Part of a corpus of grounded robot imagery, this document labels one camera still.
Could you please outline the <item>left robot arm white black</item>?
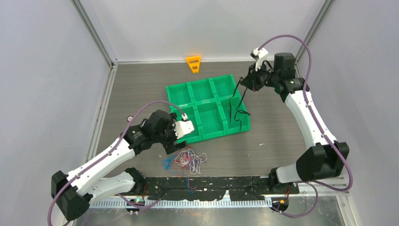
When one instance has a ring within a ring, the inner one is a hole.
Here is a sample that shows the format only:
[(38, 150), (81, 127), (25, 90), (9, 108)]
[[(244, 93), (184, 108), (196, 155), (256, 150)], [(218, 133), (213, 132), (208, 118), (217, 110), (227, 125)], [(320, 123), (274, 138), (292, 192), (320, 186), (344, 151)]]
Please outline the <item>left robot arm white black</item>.
[(115, 194), (131, 192), (138, 195), (144, 190), (146, 180), (135, 168), (128, 168), (117, 176), (103, 177), (120, 164), (148, 150), (153, 144), (161, 144), (167, 154), (187, 146), (178, 139), (195, 130), (187, 114), (178, 120), (176, 113), (163, 110), (153, 112), (138, 125), (129, 124), (121, 135), (104, 151), (84, 165), (51, 177), (50, 210), (56, 205), (70, 222), (81, 217), (96, 201)]

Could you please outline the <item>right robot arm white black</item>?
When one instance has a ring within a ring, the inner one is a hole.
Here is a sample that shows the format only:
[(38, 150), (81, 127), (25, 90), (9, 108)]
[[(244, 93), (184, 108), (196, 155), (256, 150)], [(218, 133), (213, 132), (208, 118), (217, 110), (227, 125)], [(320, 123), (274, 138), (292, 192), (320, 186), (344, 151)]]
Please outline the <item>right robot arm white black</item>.
[(306, 151), (295, 163), (270, 171), (270, 190), (281, 193), (289, 183), (341, 175), (349, 147), (346, 142), (339, 142), (321, 119), (305, 79), (296, 77), (293, 54), (275, 54), (273, 66), (266, 60), (268, 51), (265, 49), (254, 49), (250, 55), (255, 63), (248, 68), (241, 85), (251, 91), (259, 91), (263, 87), (274, 88), (293, 113), (305, 140)]

